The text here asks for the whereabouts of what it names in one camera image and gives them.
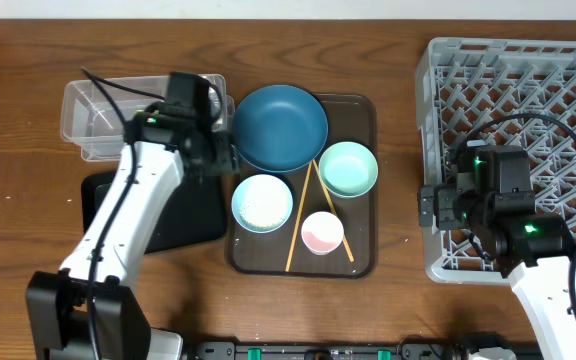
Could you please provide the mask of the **light blue bowl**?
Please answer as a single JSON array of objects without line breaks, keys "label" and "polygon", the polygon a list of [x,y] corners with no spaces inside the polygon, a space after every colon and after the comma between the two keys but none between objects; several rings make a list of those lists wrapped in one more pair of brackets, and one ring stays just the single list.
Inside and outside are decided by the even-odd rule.
[{"label": "light blue bowl", "polygon": [[293,209],[293,195],[280,178],[258,174],[234,190],[231,213],[236,222],[253,233],[270,233],[285,224]]}]

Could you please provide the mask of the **pink white cup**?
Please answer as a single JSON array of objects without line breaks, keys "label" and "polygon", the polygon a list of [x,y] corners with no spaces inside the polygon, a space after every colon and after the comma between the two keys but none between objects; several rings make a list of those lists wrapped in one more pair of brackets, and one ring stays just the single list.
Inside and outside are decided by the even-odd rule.
[{"label": "pink white cup", "polygon": [[310,214],[301,226],[301,238],[315,255],[327,255],[337,249],[344,238],[341,220],[330,212]]}]

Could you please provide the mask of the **white rice pile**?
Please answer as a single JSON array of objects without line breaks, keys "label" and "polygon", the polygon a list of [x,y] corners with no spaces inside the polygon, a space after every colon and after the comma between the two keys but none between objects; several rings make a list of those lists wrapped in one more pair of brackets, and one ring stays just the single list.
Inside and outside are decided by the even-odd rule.
[{"label": "white rice pile", "polygon": [[286,208],[286,199],[280,194],[248,193],[243,198],[239,214],[249,228],[270,231],[283,223]]}]

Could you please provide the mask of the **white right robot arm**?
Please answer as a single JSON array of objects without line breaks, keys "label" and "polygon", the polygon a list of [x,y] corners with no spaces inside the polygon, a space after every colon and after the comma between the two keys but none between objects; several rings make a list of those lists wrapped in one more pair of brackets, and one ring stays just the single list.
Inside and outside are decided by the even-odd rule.
[{"label": "white right robot arm", "polygon": [[536,211],[530,185],[423,186],[418,204],[421,226],[466,230],[478,255],[497,264],[545,359],[576,359],[576,241],[560,215]]}]

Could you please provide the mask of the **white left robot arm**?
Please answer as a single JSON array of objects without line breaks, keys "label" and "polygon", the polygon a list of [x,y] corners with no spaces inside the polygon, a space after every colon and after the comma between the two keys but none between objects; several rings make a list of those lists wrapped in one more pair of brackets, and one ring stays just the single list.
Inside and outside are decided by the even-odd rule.
[{"label": "white left robot arm", "polygon": [[39,359],[179,359],[181,335],[153,328],[135,296],[143,257],[222,237],[220,175],[238,167],[226,131],[139,112],[108,192],[56,273],[36,272],[26,304]]}]

